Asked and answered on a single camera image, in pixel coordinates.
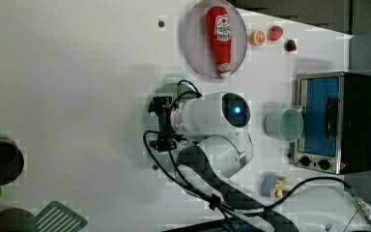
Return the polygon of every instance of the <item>wire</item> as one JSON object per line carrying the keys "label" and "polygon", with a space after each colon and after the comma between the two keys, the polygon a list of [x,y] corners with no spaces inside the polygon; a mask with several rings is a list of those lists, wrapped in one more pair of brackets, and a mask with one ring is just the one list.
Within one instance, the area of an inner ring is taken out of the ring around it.
{"label": "wire", "polygon": [[177,173],[179,173],[179,176],[182,178],[182,180],[185,182],[186,185],[188,185],[191,189],[195,189],[196,191],[200,191],[198,190],[197,188],[195,188],[187,179],[186,177],[183,175],[183,173],[180,171],[178,165],[176,164],[176,162],[174,161],[174,157],[173,157],[173,154],[171,153],[170,150],[168,150],[168,156],[170,157],[171,159],[171,163],[173,164],[174,166],[174,169],[176,170]]}
{"label": "wire", "polygon": [[357,214],[357,211],[354,213],[354,215],[352,216],[352,218],[349,220],[348,224],[346,225],[345,229],[342,231],[342,232],[345,232],[346,229],[348,229],[348,226],[351,224],[352,220],[354,219],[355,215]]}
{"label": "wire", "polygon": [[177,84],[177,90],[179,90],[179,87],[180,87],[180,85],[182,84],[182,83],[187,83],[187,84],[189,84],[189,85],[191,85],[193,88],[194,88],[194,90],[195,90],[195,92],[196,93],[200,93],[199,91],[198,91],[198,89],[197,89],[197,87],[195,87],[195,85],[191,82],[191,81],[189,81],[189,80],[186,80],[186,79],[183,79],[183,80],[180,80],[179,81],[179,83]]}
{"label": "wire", "polygon": [[180,94],[176,99],[174,99],[173,100],[173,102],[171,103],[171,108],[173,108],[175,105],[176,105],[176,103],[183,97],[183,96],[185,96],[185,95],[187,95],[187,94],[195,94],[196,95],[196,97],[197,98],[200,98],[201,97],[201,94],[200,93],[198,93],[198,92],[194,92],[194,91],[185,91],[185,92],[183,92],[182,94]]}
{"label": "wire", "polygon": [[[296,191],[297,189],[299,189],[301,186],[303,186],[304,184],[308,183],[308,182],[311,182],[311,181],[318,181],[318,180],[331,180],[331,181],[336,181],[336,182],[340,182],[341,184],[343,184],[347,189],[352,189],[352,187],[346,183],[345,181],[339,179],[339,178],[336,178],[336,177],[312,177],[312,178],[309,178],[309,179],[306,179],[302,182],[300,182],[299,184],[297,184],[296,186],[294,186],[290,191],[288,191],[288,193],[286,195],[284,195],[280,200],[276,201],[275,203],[273,204],[270,204],[269,206],[264,206],[263,209],[264,211],[266,210],[270,210],[272,208],[275,208],[276,206],[282,204],[282,202],[284,202],[286,199],[288,199],[288,197],[290,197],[294,191]],[[254,217],[254,216],[258,216],[259,213],[252,213],[252,214],[245,214],[246,216],[250,216],[250,217]]]}
{"label": "wire", "polygon": [[[158,134],[157,131],[153,131],[153,130],[147,130],[146,132],[143,133],[143,143],[144,143],[144,146],[146,147],[146,150],[147,152],[149,153],[149,156],[152,158],[152,160],[155,162],[155,164],[157,165],[157,167],[164,173],[164,175],[167,176],[168,179],[170,179],[172,182],[176,183],[177,185],[179,185],[182,189],[188,191],[188,192],[191,192],[193,194],[195,194],[194,196],[197,196],[199,197],[200,199],[204,200],[204,201],[207,201],[207,202],[211,202],[212,198],[210,196],[207,196],[205,195],[203,192],[201,192],[200,190],[198,190],[197,188],[195,187],[192,187],[192,188],[189,188],[188,186],[184,185],[183,183],[179,182],[178,180],[176,180],[173,176],[171,176],[164,168],[162,168],[162,165],[161,163],[156,159],[155,155],[152,153],[152,150],[150,149],[148,143],[147,143],[147,134],[149,133],[155,133],[155,134]],[[224,209],[224,210],[228,210],[228,211],[233,211],[233,209],[226,205],[226,204],[223,204],[222,202],[219,204],[219,207],[221,209]]]}
{"label": "wire", "polygon": [[237,232],[236,228],[234,227],[233,223],[230,221],[230,219],[228,218],[227,214],[225,214],[222,210],[219,209],[219,211],[224,215],[225,217],[225,220],[228,222],[228,224],[230,225],[230,228],[231,230],[233,230],[233,232]]}

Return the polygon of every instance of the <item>food item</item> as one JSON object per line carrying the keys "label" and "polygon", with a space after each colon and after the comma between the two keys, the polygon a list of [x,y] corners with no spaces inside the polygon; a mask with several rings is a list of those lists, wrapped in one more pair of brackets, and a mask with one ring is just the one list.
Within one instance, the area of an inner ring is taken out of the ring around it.
{"label": "food item", "polygon": [[262,45],[265,41],[265,33],[262,31],[256,31],[249,35],[249,42],[252,45]]}
{"label": "food item", "polygon": [[285,43],[284,47],[285,47],[285,50],[288,51],[288,52],[297,50],[297,45],[295,44],[295,41],[293,41],[293,40],[287,41],[287,43]]}
{"label": "food item", "polygon": [[275,42],[281,38],[282,34],[284,34],[284,31],[280,26],[273,26],[268,32],[268,40]]}
{"label": "food item", "polygon": [[207,32],[212,45],[219,76],[231,75],[231,26],[223,7],[212,7],[206,14]]}

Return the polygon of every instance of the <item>oven control knob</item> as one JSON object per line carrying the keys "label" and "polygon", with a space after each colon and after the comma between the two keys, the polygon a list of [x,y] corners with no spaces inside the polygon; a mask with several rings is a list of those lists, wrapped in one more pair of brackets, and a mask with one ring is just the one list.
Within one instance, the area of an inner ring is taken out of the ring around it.
{"label": "oven control knob", "polygon": [[328,170],[330,168],[330,163],[326,159],[322,159],[318,162],[318,165],[321,167],[322,170]]}
{"label": "oven control knob", "polygon": [[308,157],[302,157],[300,159],[300,164],[302,164],[302,166],[309,166],[310,163],[311,159],[309,159]]}

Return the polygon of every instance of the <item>small toy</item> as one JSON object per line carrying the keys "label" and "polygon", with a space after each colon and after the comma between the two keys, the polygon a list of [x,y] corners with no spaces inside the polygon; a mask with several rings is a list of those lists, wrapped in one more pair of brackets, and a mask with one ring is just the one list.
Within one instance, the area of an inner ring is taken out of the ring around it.
{"label": "small toy", "polygon": [[255,31],[249,35],[249,42],[252,45],[262,45],[265,41],[265,33],[262,31]]}
{"label": "small toy", "polygon": [[288,52],[297,50],[297,45],[295,44],[295,42],[293,40],[287,41],[287,43],[285,43],[284,47],[285,47],[285,50],[288,51]]}
{"label": "small toy", "polygon": [[275,42],[281,38],[282,34],[284,34],[284,31],[280,26],[273,26],[268,32],[268,40]]}

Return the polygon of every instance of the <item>green spatula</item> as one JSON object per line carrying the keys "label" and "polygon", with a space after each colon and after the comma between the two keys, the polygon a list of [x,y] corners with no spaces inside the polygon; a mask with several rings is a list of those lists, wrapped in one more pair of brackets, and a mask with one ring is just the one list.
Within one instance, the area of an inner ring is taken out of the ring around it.
{"label": "green spatula", "polygon": [[77,232],[88,221],[57,201],[48,204],[26,227],[26,232]]}

